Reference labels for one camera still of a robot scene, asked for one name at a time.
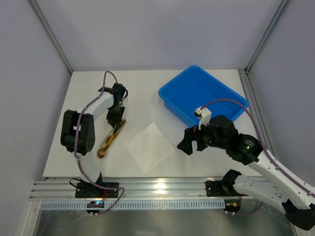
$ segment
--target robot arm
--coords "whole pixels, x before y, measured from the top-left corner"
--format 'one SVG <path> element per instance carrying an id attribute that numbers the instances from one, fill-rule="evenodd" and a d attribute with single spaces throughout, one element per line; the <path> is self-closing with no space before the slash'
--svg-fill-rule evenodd
<path id="1" fill-rule="evenodd" d="M 185 130 L 184 139 L 177 145 L 178 149 L 187 155 L 192 154 L 192 141 L 197 141 L 197 151 L 207 147 L 224 149 L 233 160 L 256 170 L 277 186 L 274 188 L 256 182 L 230 170 L 221 181 L 227 195 L 237 192 L 253 196 L 285 213 L 287 219 L 301 229 L 309 230 L 315 225 L 314 187 L 283 166 L 270 151 L 266 150 L 266 153 L 255 137 L 239 134 L 233 122 L 225 116 L 214 117 L 205 124 L 204 120 L 209 120 L 206 108 L 197 109 L 195 115 L 203 122 Z"/>
<path id="2" fill-rule="evenodd" d="M 122 119 L 128 91 L 122 84 L 115 83 L 112 88 L 100 88 L 98 97 L 89 103 L 86 107 L 80 108 L 77 111 L 67 110 L 63 116 L 63 126 L 61 133 L 61 144 L 66 147 L 67 151 L 74 152 L 75 135 L 79 129 L 77 141 L 77 161 L 80 160 L 80 166 L 85 174 L 93 183 L 102 185 L 102 176 L 96 165 L 95 158 L 90 152 L 95 145 L 95 128 L 94 122 L 106 110 L 107 122 L 113 127 L 113 133 L 110 142 L 116 137 L 118 132 L 126 123 Z M 83 112 L 80 125 L 77 127 L 80 114 Z M 81 182 L 78 184 L 76 197 L 86 198 L 102 195 L 102 189 L 93 186 L 86 177 L 81 174 Z"/>

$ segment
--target blue bin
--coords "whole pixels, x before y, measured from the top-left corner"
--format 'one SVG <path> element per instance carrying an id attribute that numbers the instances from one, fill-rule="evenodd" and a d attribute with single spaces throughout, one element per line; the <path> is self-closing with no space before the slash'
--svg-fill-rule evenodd
<path id="1" fill-rule="evenodd" d="M 196 65 L 188 67 L 161 87 L 158 94 L 164 100 L 165 107 L 188 127 L 199 124 L 193 112 L 210 101 L 229 98 L 248 107 L 245 98 Z M 237 104 L 225 101 L 213 103 L 207 108 L 212 112 L 211 117 L 224 115 L 232 121 L 244 111 Z"/>

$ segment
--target white backdrop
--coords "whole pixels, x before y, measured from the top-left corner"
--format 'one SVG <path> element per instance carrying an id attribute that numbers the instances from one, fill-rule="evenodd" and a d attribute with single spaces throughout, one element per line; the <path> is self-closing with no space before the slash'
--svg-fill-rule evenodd
<path id="1" fill-rule="evenodd" d="M 0 234 L 20 236 L 70 74 L 26 0 L 0 8 Z"/>
<path id="2" fill-rule="evenodd" d="M 315 185 L 315 1 L 292 1 L 251 71 L 281 161 Z"/>
<path id="3" fill-rule="evenodd" d="M 37 0 L 74 70 L 245 67 L 280 0 Z"/>

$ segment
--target purple cable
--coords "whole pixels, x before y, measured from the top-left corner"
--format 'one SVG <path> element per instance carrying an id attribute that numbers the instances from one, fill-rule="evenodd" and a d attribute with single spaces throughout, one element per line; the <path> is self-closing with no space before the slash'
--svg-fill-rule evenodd
<path id="1" fill-rule="evenodd" d="M 251 216 L 251 215 L 254 215 L 257 211 L 259 211 L 263 206 L 263 202 L 260 202 L 259 206 L 253 210 L 252 212 L 250 213 L 235 213 L 234 215 L 237 215 L 237 216 Z"/>
<path id="2" fill-rule="evenodd" d="M 212 103 L 215 103 L 215 102 L 232 102 L 232 103 L 235 103 L 237 105 L 239 105 L 241 108 L 244 109 L 244 111 L 247 113 L 247 115 L 251 118 L 252 120 L 252 124 L 254 125 L 255 127 L 255 130 L 256 130 L 256 133 L 257 133 L 257 136 L 258 136 L 258 139 L 261 143 L 261 146 L 265 152 L 265 154 L 267 155 L 268 159 L 270 160 L 270 162 L 282 173 L 284 174 L 289 180 L 291 180 L 295 185 L 297 185 L 298 187 L 300 187 L 301 189 L 303 189 L 305 192 L 307 192 L 308 194 L 310 194 L 312 197 L 315 197 L 315 194 L 312 193 L 310 190 L 308 190 L 306 187 L 304 187 L 303 185 L 301 185 L 299 182 L 297 182 L 294 178 L 292 178 L 287 172 L 285 172 L 285 170 L 283 170 L 281 167 L 279 167 L 277 165 L 277 163 L 274 161 L 274 159 L 270 156 L 270 154 L 268 153 L 267 151 L 267 148 L 266 148 L 266 145 L 262 139 L 262 136 L 259 132 L 259 129 L 258 129 L 258 125 L 257 123 L 255 122 L 254 120 L 254 117 L 252 116 L 252 114 L 246 109 L 246 107 L 244 107 L 241 103 L 237 102 L 237 101 L 234 101 L 232 99 L 228 99 L 228 98 L 222 98 L 222 99 L 216 99 L 216 100 L 213 100 L 211 102 L 208 102 L 206 105 L 202 106 L 201 107 L 201 110 L 209 105 L 211 105 Z"/>
<path id="3" fill-rule="evenodd" d="M 78 118 L 77 127 L 80 127 L 81 118 L 82 118 L 82 116 L 83 116 L 83 113 L 84 113 L 93 103 L 95 103 L 98 99 L 100 99 L 100 97 L 103 95 L 104 90 L 105 90 L 105 79 L 106 79 L 107 73 L 110 73 L 110 74 L 114 77 L 114 79 L 115 79 L 115 81 L 116 81 L 116 83 L 117 83 L 116 76 L 115 76 L 112 72 L 106 70 L 106 71 L 105 71 L 105 74 L 104 74 L 104 79 L 103 79 L 102 91 L 100 92 L 99 96 L 97 96 L 95 99 L 93 99 L 91 102 L 89 102 L 89 103 L 85 106 L 85 108 L 83 108 L 83 110 L 81 111 L 81 113 L 80 113 L 80 115 L 79 115 L 79 118 Z M 97 187 L 97 188 L 104 189 L 104 190 L 120 190 L 120 189 L 122 190 L 122 193 L 121 193 L 120 196 L 117 198 L 117 200 L 116 200 L 108 209 L 106 209 L 106 210 L 100 212 L 98 215 L 107 213 L 111 208 L 113 208 L 113 207 L 117 204 L 117 202 L 120 200 L 120 198 L 122 198 L 125 189 L 124 189 L 123 187 L 117 187 L 117 188 L 103 187 L 103 186 L 100 186 L 100 185 L 94 183 L 94 182 L 90 179 L 90 177 L 84 172 L 84 170 L 83 170 L 83 168 L 82 168 L 82 166 L 81 166 L 80 158 L 79 158 L 78 155 L 77 155 L 78 139 L 79 139 L 79 128 L 77 128 L 77 129 L 76 129 L 76 132 L 75 132 L 75 139 L 74 139 L 74 156 L 75 156 L 75 158 L 76 158 L 77 161 L 78 161 L 79 170 L 80 170 L 80 172 L 82 173 L 82 175 L 83 175 L 92 185 L 94 185 L 94 186 Z"/>

